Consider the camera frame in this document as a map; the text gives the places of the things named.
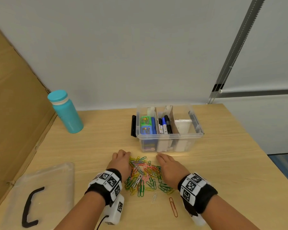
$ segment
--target wristband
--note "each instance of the wristband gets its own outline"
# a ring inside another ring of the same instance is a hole
[[[107,169],[97,174],[88,184],[85,194],[89,191],[95,191],[105,199],[106,205],[112,205],[121,190],[121,173],[116,169]]]
[[[197,173],[189,174],[179,182],[178,190],[180,191],[181,197],[187,201],[184,201],[184,204],[190,214],[194,215],[191,207],[193,207],[197,213],[203,213],[211,197],[218,194],[216,189],[208,183],[209,182]]]

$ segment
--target cable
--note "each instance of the cable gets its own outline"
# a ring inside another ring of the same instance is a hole
[[[102,219],[101,219],[101,221],[100,221],[100,223],[99,223],[99,225],[98,225],[98,227],[96,228],[96,230],[98,230],[99,229],[99,226],[100,226],[100,224],[101,224],[101,222],[105,219],[105,218],[107,218],[107,217],[109,217],[108,215],[106,215],[105,217],[103,217]]]

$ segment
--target teal water bottle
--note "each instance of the teal water bottle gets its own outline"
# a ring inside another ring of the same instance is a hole
[[[48,100],[69,133],[77,133],[83,129],[83,123],[65,90],[51,92],[48,94]]]

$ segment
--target white wall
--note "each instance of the white wall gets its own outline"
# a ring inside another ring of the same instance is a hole
[[[77,109],[206,103],[251,0],[0,0],[0,29]]]
[[[224,92],[288,89],[288,0],[265,0]]]
[[[288,95],[216,98],[266,154],[288,153]]]

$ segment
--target cardboard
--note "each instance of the cardboard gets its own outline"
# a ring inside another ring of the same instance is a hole
[[[26,170],[56,116],[47,94],[0,32],[0,203]]]

